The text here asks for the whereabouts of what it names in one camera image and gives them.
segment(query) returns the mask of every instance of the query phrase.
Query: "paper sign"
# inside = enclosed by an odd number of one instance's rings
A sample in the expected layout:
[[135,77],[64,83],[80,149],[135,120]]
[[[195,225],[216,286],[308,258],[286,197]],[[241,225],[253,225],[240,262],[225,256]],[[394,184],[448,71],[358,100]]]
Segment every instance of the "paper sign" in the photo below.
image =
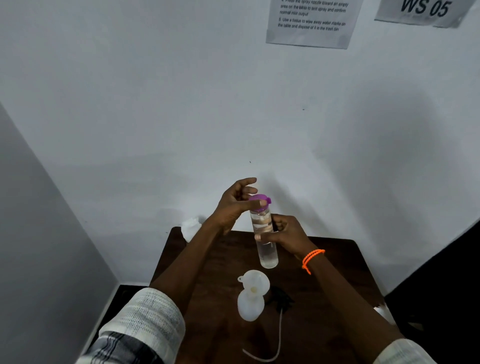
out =
[[267,43],[347,49],[362,0],[272,0]]
[[456,28],[475,0],[382,0],[375,20]]

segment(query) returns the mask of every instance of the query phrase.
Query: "ws 05 sign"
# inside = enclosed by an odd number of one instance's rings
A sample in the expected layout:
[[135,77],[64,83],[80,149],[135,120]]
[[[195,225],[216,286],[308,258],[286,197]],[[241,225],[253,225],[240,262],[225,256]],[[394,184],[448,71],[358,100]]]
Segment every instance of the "ws 05 sign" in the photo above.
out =
[[458,27],[475,0],[382,0],[375,20]]

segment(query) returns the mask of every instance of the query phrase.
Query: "dark brown tabletop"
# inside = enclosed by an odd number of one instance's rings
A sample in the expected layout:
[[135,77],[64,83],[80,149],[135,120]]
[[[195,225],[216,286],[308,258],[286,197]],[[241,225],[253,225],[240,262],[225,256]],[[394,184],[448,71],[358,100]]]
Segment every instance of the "dark brown tabletop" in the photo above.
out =
[[[377,306],[384,302],[353,240],[310,239],[326,250],[328,259],[368,303]],[[152,280],[185,246],[180,228],[174,227]],[[258,363],[242,349],[263,359],[275,355],[279,320],[276,304],[265,306],[254,322],[242,320],[237,311],[237,297],[243,289],[237,278],[250,269],[264,272],[271,286],[280,287],[295,301],[283,315],[281,350],[275,363],[357,362],[336,312],[315,278],[279,244],[277,251],[278,266],[265,269],[260,265],[252,232],[231,231],[214,244],[185,315],[186,335],[177,363]]]

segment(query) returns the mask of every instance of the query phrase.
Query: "person's left arm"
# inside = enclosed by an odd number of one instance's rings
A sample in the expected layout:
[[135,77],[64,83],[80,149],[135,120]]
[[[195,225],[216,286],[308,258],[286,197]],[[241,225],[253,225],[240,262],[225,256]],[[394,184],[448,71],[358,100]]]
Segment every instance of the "person's left arm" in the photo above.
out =
[[185,314],[197,277],[212,244],[227,234],[240,215],[266,205],[249,201],[257,189],[248,186],[256,178],[235,182],[220,199],[190,243],[149,288],[144,288],[99,331],[99,339],[77,364],[165,363],[175,362],[185,334]]

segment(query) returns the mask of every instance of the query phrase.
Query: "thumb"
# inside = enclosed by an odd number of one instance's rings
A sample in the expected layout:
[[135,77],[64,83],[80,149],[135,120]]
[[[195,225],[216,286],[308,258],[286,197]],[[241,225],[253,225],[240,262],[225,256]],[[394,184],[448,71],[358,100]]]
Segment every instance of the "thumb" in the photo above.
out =
[[265,200],[249,200],[249,201],[239,201],[238,206],[240,206],[242,212],[248,210],[258,210],[259,208],[267,206],[268,203]]
[[264,232],[255,234],[255,240],[263,243],[282,243],[285,233],[283,231]]

